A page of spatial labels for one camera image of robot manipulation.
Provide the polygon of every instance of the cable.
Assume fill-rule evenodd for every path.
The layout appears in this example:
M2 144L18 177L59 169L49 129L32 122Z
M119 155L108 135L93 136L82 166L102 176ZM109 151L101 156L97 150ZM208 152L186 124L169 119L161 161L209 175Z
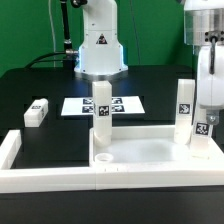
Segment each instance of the cable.
M48 1L48 13L50 18L51 24L51 32L52 32L52 40L53 40L53 51L56 52L56 37L55 37L55 30L54 30L54 22L52 17L52 7L51 7L52 0Z
M55 56L55 55L63 55L63 54L66 54L66 53L64 51L61 51L61 52L53 52L53 53L49 53L49 54L42 55L40 57L37 57L33 61L31 61L29 64L27 64L25 66L25 68L31 68L33 64L36 64L41 59L48 58L48 57L52 57L52 56Z
M37 64L37 63L42 63L42 62L56 62L56 61L58 61L58 62L63 62L63 61L66 61L66 59L53 59L53 60L33 61L33 62L32 62L32 65Z
M134 15L134 10L133 10L132 0L129 0L129 3L130 3L131 16L132 16L132 21L133 21L133 26L134 26L134 31L135 31L136 47L137 47L137 51L138 51L138 64L141 65L139 39L138 39L138 33L137 33L137 28L136 28L136 22L135 22L135 15Z

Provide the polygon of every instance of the white plastic tray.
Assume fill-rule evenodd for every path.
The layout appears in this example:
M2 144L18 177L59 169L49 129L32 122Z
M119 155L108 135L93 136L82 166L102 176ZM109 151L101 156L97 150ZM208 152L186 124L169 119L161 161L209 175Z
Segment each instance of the white plastic tray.
M112 142L100 148L90 131L90 166L96 188L142 188L224 184L224 154L210 141L209 159L191 156L173 142L174 126L113 127Z

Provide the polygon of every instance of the green backdrop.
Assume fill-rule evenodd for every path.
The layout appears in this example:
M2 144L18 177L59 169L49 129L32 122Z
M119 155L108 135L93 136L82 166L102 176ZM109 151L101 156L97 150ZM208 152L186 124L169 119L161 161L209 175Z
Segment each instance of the green backdrop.
M182 5L175 0L116 2L118 37L124 45L128 65L192 66L192 47L184 44ZM83 39L82 10L68 3L71 37L77 49ZM60 0L52 0L52 16L60 51L63 50ZM34 58L53 51L48 0L1 1L0 30L0 76L8 69L23 67Z

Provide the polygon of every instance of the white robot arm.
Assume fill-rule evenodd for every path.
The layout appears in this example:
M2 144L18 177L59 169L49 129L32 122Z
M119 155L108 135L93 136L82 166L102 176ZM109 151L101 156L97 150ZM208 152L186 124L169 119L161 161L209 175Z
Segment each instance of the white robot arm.
M197 103L208 124L216 125L224 109L224 1L179 2L185 3L185 43L200 47Z
M77 2L80 0L72 0L73 6L79 5ZM82 8L84 42L79 48L76 74L82 78L103 79L127 70L123 63L123 47L117 40L115 0L85 0Z

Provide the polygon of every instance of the black tabletop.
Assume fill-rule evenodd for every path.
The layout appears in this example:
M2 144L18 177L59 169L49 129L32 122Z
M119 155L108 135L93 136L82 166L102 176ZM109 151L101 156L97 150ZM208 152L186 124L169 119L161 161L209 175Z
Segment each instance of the black tabletop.
M110 81L113 96L139 96L144 115L113 115L113 126L174 124L178 79L186 66L132 66ZM88 166L91 116L61 116L65 97L91 97L91 82L63 69L14 69L0 79L0 141L20 129L22 147L13 169ZM25 128L23 114L47 98L39 128ZM223 148L223 112L213 138ZM46 192L0 195L0 223L223 223L224 186Z

